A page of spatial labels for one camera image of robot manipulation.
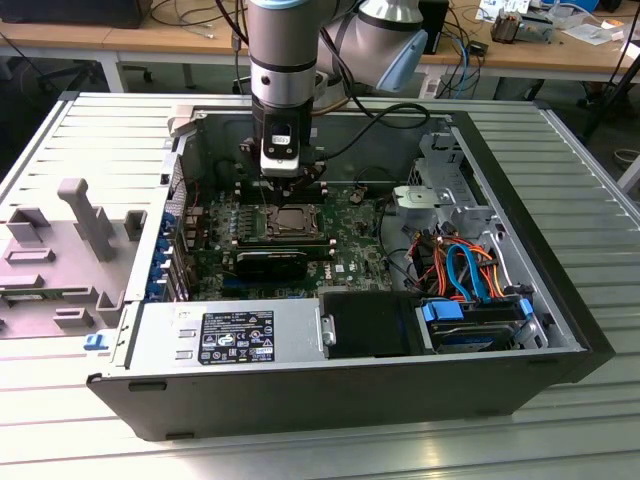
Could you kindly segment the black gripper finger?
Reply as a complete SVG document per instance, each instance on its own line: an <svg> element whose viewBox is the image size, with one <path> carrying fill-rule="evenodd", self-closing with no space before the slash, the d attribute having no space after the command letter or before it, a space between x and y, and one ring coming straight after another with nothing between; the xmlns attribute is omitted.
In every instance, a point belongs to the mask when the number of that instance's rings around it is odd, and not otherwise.
<svg viewBox="0 0 640 480"><path fill-rule="evenodd" d="M260 167L260 148L253 138L249 137L239 144L242 157L242 165L247 175L257 182L259 188L268 187L270 190L270 202L274 205L283 205L285 200L284 183L282 179L266 176Z"/></svg>
<svg viewBox="0 0 640 480"><path fill-rule="evenodd" d="M323 187L320 179L327 169L326 161L304 165L302 172L294 178L285 179L281 188L281 203L304 203L321 198Z"/></svg>

